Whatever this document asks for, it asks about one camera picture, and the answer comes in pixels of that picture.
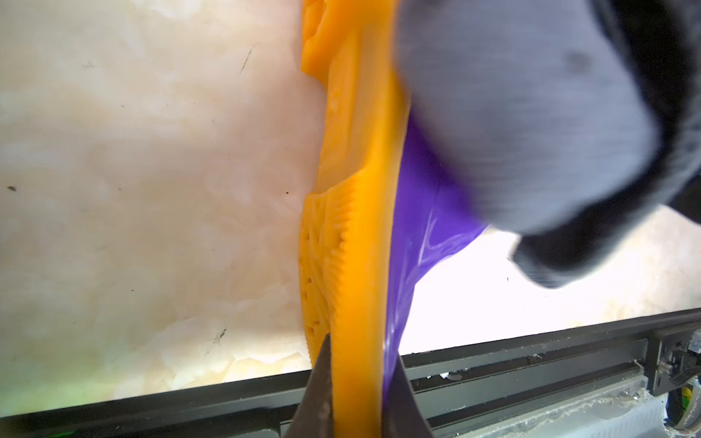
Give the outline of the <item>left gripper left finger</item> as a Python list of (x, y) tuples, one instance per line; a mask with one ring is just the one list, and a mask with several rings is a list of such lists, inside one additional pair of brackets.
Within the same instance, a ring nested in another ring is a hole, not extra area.
[(332, 438), (334, 419), (332, 407), (332, 351), (330, 334), (321, 344), (304, 392), (284, 438)]

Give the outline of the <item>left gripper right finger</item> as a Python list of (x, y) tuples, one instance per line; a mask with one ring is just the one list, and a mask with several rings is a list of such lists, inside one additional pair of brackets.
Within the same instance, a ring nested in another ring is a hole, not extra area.
[(383, 405), (383, 438), (433, 438), (423, 418), (405, 367), (400, 358), (395, 362), (392, 379)]

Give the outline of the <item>purple boot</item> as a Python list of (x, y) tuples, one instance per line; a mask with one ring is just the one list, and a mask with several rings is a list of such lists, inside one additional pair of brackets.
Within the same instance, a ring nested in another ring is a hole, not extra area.
[(299, 289), (312, 369), (330, 334), (336, 437), (383, 437), (414, 288), (484, 230), (411, 114), (392, 62), (397, 9), (302, 5), (301, 68), (327, 97), (301, 215)]

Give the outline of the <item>grey cloth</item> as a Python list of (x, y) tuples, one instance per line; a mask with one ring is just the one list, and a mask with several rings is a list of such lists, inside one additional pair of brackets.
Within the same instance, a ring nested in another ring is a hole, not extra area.
[(394, 53), (434, 153), (540, 286), (661, 205), (699, 221), (697, 1), (404, 1)]

